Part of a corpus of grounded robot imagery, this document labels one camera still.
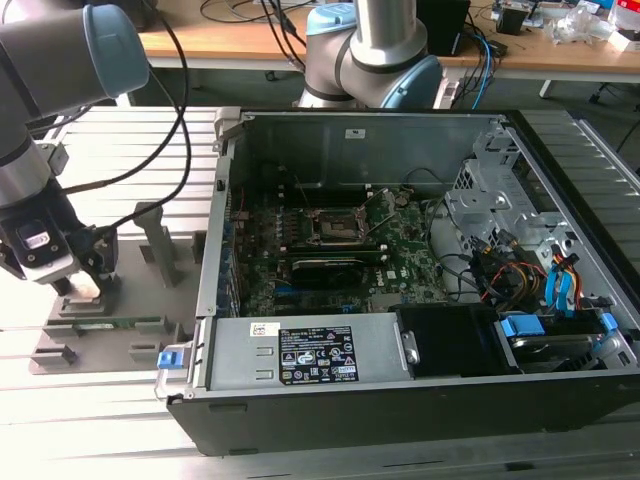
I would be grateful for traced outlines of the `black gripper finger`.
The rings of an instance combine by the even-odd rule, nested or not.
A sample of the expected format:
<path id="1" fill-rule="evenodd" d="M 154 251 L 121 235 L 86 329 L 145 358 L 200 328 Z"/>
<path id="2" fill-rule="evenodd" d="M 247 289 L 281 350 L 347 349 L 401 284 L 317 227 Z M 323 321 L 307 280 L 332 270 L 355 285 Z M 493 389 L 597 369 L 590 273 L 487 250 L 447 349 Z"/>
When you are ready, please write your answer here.
<path id="1" fill-rule="evenodd" d="M 73 273 L 73 255 L 68 245 L 50 238 L 31 238 L 27 241 L 27 266 L 19 263 L 12 248 L 4 241 L 1 242 L 1 269 L 15 278 L 31 281 L 40 285 L 50 285 L 58 296 L 71 292 L 69 276 Z M 35 251 L 44 250 L 46 262 L 36 266 Z"/>
<path id="2" fill-rule="evenodd" d="M 114 284 L 118 261 L 117 230 L 110 226 L 85 226 L 73 234 L 73 253 L 97 288 L 97 298 Z"/>

